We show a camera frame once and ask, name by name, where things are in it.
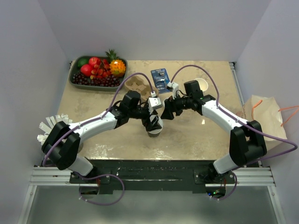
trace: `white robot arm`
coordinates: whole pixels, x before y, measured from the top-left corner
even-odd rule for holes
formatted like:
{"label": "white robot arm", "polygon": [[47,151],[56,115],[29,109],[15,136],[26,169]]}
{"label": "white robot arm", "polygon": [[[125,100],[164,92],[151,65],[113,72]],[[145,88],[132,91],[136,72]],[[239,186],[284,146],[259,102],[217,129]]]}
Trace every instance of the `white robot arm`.
{"label": "white robot arm", "polygon": [[[183,110],[192,109],[200,115],[211,119],[230,134],[229,153],[213,163],[213,175],[226,173],[266,154],[267,150],[263,136],[248,130],[220,111],[218,106],[221,105],[216,105],[214,97],[210,95],[204,96],[197,81],[186,82],[184,83],[184,87],[186,96],[180,97],[177,94],[178,84],[168,83],[168,88],[173,92],[173,96],[164,101],[165,109],[161,118],[172,120],[174,119],[173,113],[179,116]],[[257,121],[248,122],[225,109],[223,106],[221,107],[227,113],[235,117],[236,120],[240,120],[262,131]]]}
{"label": "white robot arm", "polygon": [[108,112],[104,111],[93,118],[69,125],[63,121],[58,122],[43,144],[42,151],[47,154],[61,136],[79,126],[67,136],[64,142],[60,142],[54,148],[49,159],[60,170],[68,168],[82,176],[88,175],[93,169],[93,165],[88,159],[78,154],[79,145],[87,139],[104,131],[116,129],[126,124],[130,118],[141,119],[150,137],[156,137],[160,134],[163,121],[156,112],[156,109],[162,107],[160,99],[150,97],[144,106],[141,106],[139,102],[140,94],[136,91],[129,91],[120,104],[112,106]]}

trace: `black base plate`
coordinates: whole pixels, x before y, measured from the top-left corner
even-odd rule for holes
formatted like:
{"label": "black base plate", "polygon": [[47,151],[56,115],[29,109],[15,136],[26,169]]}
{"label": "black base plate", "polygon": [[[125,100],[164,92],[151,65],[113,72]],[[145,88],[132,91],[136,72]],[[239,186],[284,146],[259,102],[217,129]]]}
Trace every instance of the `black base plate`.
{"label": "black base plate", "polygon": [[[191,191],[206,193],[206,183],[221,183],[226,178],[227,184],[234,179],[227,175],[218,180],[208,182],[206,172],[208,165],[214,161],[147,161],[147,160],[90,160],[97,168],[94,176],[101,174],[117,175],[125,184],[126,190],[163,190]],[[70,178],[70,183],[86,183],[76,177]],[[113,177],[103,177],[100,182],[100,194],[112,194],[121,190],[119,181]]]}

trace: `glass panel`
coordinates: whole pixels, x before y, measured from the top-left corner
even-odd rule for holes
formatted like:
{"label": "glass panel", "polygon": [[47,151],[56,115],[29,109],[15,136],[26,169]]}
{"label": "glass panel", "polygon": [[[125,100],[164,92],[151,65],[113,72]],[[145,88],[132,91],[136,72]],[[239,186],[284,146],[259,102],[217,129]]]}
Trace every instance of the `glass panel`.
{"label": "glass panel", "polygon": [[[109,202],[120,195],[100,195]],[[78,200],[78,187],[38,187],[30,224],[276,224],[267,187],[238,187],[217,202],[192,192],[126,191],[115,205]]]}

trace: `pineapple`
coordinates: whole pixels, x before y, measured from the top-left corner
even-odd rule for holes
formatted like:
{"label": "pineapple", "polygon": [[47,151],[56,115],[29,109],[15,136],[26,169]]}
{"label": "pineapple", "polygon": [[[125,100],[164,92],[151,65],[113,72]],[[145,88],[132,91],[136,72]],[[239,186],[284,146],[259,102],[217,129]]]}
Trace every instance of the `pineapple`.
{"label": "pineapple", "polygon": [[114,49],[109,49],[109,52],[105,52],[107,57],[110,59],[110,71],[111,74],[115,77],[123,77],[126,72],[126,65],[125,63],[119,59],[119,57],[116,55],[116,52]]}

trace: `red apple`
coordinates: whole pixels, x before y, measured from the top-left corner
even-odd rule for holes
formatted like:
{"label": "red apple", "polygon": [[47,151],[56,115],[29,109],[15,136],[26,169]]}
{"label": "red apple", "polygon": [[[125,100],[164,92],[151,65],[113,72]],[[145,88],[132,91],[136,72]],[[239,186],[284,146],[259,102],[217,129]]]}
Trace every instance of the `red apple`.
{"label": "red apple", "polygon": [[80,71],[87,77],[90,77],[92,75],[93,67],[89,64],[82,65]]}
{"label": "red apple", "polygon": [[98,57],[91,57],[88,61],[88,64],[90,64],[92,67],[96,68],[95,65],[101,64],[101,59]]}

